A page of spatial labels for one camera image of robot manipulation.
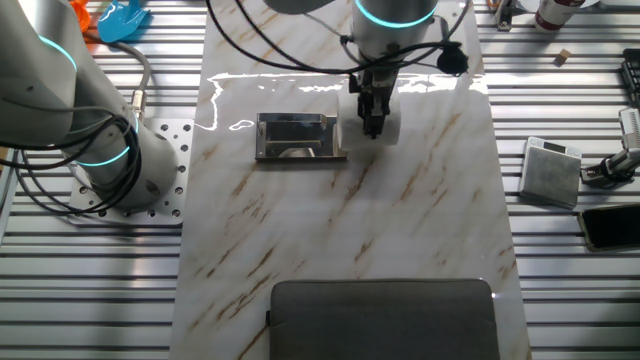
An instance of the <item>blue light ring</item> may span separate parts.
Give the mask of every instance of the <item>blue light ring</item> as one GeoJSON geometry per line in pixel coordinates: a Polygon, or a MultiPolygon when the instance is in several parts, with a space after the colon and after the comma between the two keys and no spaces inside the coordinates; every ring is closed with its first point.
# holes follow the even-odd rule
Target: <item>blue light ring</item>
{"type": "Polygon", "coordinates": [[[356,5],[358,6],[358,9],[360,9],[360,12],[362,13],[362,15],[364,15],[367,19],[373,21],[374,23],[380,26],[384,26],[392,29],[404,29],[404,28],[416,26],[424,22],[425,20],[429,19],[431,16],[433,16],[433,14],[436,12],[436,8],[438,7],[438,5],[436,4],[436,6],[433,7],[433,10],[431,10],[430,13],[428,13],[427,15],[425,15],[424,17],[416,21],[411,21],[407,23],[396,23],[396,22],[385,21],[376,17],[375,15],[373,15],[372,13],[367,11],[367,9],[364,8],[360,0],[356,0],[356,5]]]}
{"type": "Polygon", "coordinates": [[[65,50],[62,46],[56,44],[55,42],[47,39],[46,37],[42,36],[42,35],[38,35],[40,37],[40,40],[42,40],[43,43],[51,46],[52,48],[58,50],[62,55],[64,55],[67,59],[69,59],[69,61],[71,61],[71,65],[73,65],[73,68],[76,69],[76,72],[78,72],[78,66],[76,65],[76,62],[73,60],[73,57],[71,56],[71,54],[69,54],[67,52],[67,50],[65,50]]]}
{"type": "MultiPolygon", "coordinates": [[[[138,116],[136,115],[136,130],[135,130],[135,131],[136,131],[136,133],[138,132],[138,127],[139,127],[139,124],[138,124],[138,116]]],[[[129,148],[129,146],[127,146],[124,150],[122,150],[122,152],[121,152],[120,154],[118,154],[118,155],[114,156],[114,157],[113,157],[113,158],[111,158],[110,160],[103,161],[103,162],[101,162],[101,163],[88,164],[88,163],[83,163],[83,162],[80,162],[80,161],[76,161],[76,163],[77,163],[78,165],[81,165],[81,166],[89,166],[89,167],[97,167],[97,166],[109,165],[109,164],[111,164],[112,162],[117,161],[118,159],[120,159],[121,157],[123,157],[123,156],[124,156],[124,155],[129,151],[129,149],[130,149],[130,148],[129,148]]]]}

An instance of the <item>white marble surface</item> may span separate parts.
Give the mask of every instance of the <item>white marble surface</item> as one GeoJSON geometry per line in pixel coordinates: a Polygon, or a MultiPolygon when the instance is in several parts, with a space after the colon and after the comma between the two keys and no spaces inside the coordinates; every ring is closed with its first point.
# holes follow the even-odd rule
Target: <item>white marble surface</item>
{"type": "MultiPolygon", "coordinates": [[[[351,65],[335,35],[317,24],[276,15],[258,0],[245,3],[299,58],[351,65]]],[[[317,15],[346,32],[349,9],[338,0],[317,15]]],[[[450,18],[460,10],[458,2],[441,2],[438,13],[450,18]]],[[[243,47],[280,60],[251,35],[232,2],[218,2],[216,11],[243,47]]],[[[428,37],[438,36],[432,26],[428,37]]],[[[473,16],[457,38],[471,56],[471,72],[480,73],[473,16]]],[[[206,41],[171,359],[267,359],[265,311],[280,281],[398,277],[487,281],[502,359],[530,357],[481,75],[404,70],[395,147],[351,154],[339,164],[257,164],[258,112],[335,115],[344,78],[256,65],[211,24],[206,41]]]]}

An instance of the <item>metal grid table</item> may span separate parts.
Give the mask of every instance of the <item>metal grid table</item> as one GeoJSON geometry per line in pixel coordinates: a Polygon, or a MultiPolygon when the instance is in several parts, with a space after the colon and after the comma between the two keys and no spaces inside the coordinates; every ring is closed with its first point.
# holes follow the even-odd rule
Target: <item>metal grid table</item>
{"type": "MultiPolygon", "coordinates": [[[[194,118],[204,4],[149,0],[147,7],[151,26],[133,43],[153,67],[147,116],[194,118]]],[[[576,221],[585,207],[640,202],[640,183],[581,188],[573,211],[516,196],[528,136],[581,148],[583,165],[621,149],[617,113],[626,99],[616,70],[640,36],[640,13],[578,14],[555,38],[537,34],[532,17],[515,17],[510,33],[498,33],[476,0],[533,358],[640,359],[640,251],[588,253],[576,221]],[[557,68],[551,62],[563,48],[573,56],[557,68]]],[[[105,46],[94,54],[128,98],[141,66],[105,46]]],[[[45,176],[45,187],[68,198],[66,169],[45,176]]],[[[0,247],[0,358],[166,359],[179,246],[176,229],[78,231],[18,191],[0,247]]]]}

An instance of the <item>bottle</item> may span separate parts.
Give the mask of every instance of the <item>bottle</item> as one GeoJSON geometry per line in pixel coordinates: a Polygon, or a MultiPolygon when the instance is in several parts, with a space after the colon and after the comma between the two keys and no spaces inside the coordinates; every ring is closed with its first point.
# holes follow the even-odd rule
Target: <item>bottle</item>
{"type": "Polygon", "coordinates": [[[542,0],[536,12],[536,29],[543,33],[558,32],[571,19],[585,0],[542,0]]]}

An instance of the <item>black phone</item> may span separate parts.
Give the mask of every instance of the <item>black phone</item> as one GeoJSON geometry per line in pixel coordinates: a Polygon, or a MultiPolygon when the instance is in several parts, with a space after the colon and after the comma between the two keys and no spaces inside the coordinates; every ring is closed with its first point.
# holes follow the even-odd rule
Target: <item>black phone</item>
{"type": "Polygon", "coordinates": [[[590,251],[640,247],[640,204],[589,209],[578,219],[590,251]]]}

